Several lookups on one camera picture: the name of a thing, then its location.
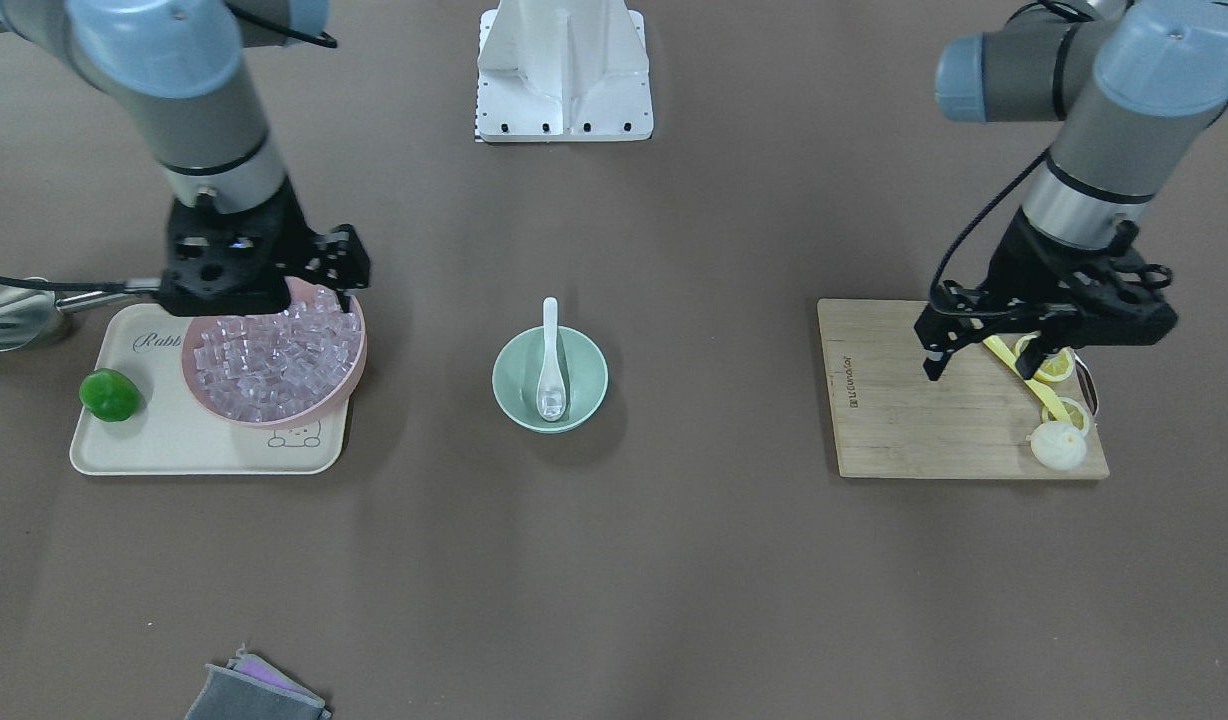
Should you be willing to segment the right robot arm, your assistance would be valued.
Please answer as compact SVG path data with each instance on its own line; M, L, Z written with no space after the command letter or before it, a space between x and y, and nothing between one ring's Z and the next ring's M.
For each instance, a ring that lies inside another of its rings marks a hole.
M289 281L370 284L352 225L309 229L247 68L248 47L335 47L325 1L0 1L0 33L42 47L111 96L160 163L174 202L160 276L98 283L176 316L276 315Z

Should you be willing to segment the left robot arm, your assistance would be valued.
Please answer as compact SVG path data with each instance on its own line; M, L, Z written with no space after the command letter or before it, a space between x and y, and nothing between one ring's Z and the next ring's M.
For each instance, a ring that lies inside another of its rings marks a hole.
M937 381L993 334L1027 334L1032 378L1062 348L1149 346L1176 327L1172 269L1135 241L1144 210L1228 109L1228 1L1030 1L995 32L957 38L937 65L958 122L1057 120L975 288L931 279L915 323Z

